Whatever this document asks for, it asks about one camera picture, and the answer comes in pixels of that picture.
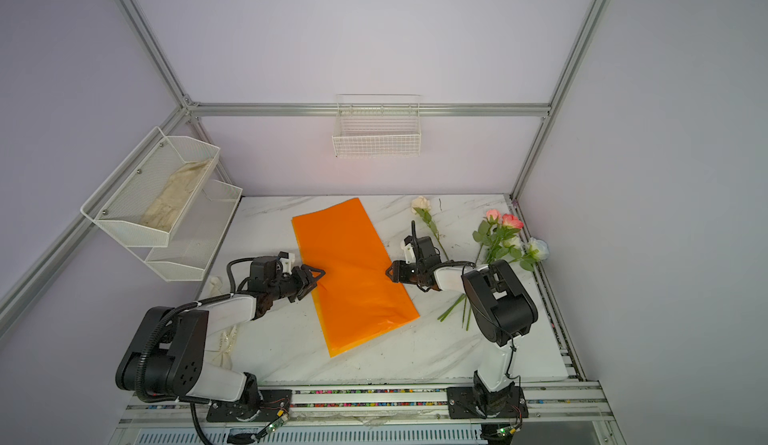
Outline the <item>pink fake rose spray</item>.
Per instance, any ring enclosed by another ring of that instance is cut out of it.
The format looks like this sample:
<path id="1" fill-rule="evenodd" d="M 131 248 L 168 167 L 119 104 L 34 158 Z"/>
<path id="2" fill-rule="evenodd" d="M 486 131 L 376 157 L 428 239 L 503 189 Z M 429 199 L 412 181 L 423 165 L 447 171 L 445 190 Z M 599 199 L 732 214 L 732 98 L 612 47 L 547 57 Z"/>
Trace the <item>pink fake rose spray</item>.
<path id="1" fill-rule="evenodd" d="M 524 250 L 519 235 L 523 227 L 522 220 L 514 214 L 502 214 L 497 209 L 486 211 L 484 218 L 472 233 L 473 240 L 478 244 L 474 264 L 485 265 L 497 260 L 506 260 L 510 263 L 517 262 L 530 271 L 533 262 L 530 254 Z"/>

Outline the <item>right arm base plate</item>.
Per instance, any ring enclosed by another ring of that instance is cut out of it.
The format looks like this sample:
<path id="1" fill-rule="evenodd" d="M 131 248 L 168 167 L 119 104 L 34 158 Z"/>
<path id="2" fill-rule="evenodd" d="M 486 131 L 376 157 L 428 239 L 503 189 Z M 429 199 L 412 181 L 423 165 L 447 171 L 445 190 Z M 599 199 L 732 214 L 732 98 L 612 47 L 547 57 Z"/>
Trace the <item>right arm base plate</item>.
<path id="1" fill-rule="evenodd" d="M 446 391 L 451 419 L 526 419 L 529 417 L 523 389 L 515 383 L 496 392 L 480 385 L 449 387 Z"/>

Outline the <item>cream fake rose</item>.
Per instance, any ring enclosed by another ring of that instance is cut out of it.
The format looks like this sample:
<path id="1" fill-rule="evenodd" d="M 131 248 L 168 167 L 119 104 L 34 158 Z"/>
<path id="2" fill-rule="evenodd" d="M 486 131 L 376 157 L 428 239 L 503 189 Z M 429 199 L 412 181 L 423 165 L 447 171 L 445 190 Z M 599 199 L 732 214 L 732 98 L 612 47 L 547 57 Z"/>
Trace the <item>cream fake rose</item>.
<path id="1" fill-rule="evenodd" d="M 419 196 L 411 201 L 411 210 L 415 215 L 418 215 L 421 218 L 424 224 L 431 231 L 432 235 L 434 236 L 438 244 L 440 251 L 442 252 L 442 256 L 446 260 L 448 260 L 449 255 L 442 244 L 442 241 L 441 241 L 442 236 L 431 214 L 430 201 L 424 196 Z"/>

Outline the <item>white fake rose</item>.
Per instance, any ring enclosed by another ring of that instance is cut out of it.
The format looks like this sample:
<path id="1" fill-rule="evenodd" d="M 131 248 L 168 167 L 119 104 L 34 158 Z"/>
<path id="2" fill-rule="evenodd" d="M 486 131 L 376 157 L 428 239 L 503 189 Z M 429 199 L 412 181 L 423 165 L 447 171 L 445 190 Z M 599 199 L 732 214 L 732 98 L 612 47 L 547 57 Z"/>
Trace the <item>white fake rose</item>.
<path id="1" fill-rule="evenodd" d="M 535 266 L 549 257 L 549 247 L 544 240 L 531 237 L 525 247 L 525 251 L 519 260 L 520 267 L 532 272 Z"/>

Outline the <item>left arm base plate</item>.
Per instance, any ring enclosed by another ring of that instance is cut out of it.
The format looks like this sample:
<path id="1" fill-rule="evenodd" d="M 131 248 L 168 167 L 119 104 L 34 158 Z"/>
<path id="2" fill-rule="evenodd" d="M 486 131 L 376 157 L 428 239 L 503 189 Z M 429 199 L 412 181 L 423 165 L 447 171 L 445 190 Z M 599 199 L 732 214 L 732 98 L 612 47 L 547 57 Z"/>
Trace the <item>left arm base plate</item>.
<path id="1" fill-rule="evenodd" d="M 290 389 L 260 389 L 248 403 L 215 401 L 209 408 L 209 423 L 269 423 L 287 415 L 293 392 Z"/>

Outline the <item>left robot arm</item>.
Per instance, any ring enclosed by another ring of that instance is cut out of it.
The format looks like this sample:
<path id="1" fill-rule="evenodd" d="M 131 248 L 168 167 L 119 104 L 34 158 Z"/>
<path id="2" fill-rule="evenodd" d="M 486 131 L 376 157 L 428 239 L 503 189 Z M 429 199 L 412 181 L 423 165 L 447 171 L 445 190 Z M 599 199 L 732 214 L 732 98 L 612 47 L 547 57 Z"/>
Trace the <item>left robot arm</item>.
<path id="1" fill-rule="evenodd" d="M 257 408 L 257 378 L 205 359 L 209 337 L 263 317 L 276 301 L 303 300 L 326 272 L 294 256 L 243 257 L 226 267 L 229 290 L 176 307 L 156 306 L 144 315 L 116 373 L 116 386 L 144 403 L 180 401 Z"/>

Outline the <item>orange wrapping paper sheet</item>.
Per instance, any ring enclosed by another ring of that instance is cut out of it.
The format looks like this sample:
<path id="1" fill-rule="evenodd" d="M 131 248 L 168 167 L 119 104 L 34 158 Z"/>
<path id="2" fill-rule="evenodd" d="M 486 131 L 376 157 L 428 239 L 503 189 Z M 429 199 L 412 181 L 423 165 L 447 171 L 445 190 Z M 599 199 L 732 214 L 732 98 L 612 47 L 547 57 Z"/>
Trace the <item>orange wrapping paper sheet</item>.
<path id="1" fill-rule="evenodd" d="M 325 271 L 312 291 L 331 357 L 420 317 L 361 201 L 353 198 L 291 220 L 302 262 Z"/>

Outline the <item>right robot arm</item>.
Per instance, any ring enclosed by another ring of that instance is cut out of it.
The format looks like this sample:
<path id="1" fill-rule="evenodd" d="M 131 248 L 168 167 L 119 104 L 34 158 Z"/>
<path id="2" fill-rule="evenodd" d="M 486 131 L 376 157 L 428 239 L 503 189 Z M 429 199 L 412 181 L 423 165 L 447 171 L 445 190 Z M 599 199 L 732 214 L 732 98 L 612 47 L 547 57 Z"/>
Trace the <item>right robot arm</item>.
<path id="1" fill-rule="evenodd" d="M 538 321 L 538 309 L 505 260 L 478 267 L 469 261 L 443 259 L 429 237 L 410 234 L 401 243 L 402 260 L 385 271 L 394 283 L 423 292 L 460 291 L 477 327 L 490 343 L 476 371 L 482 390 L 501 392 L 515 384 L 515 339 Z"/>

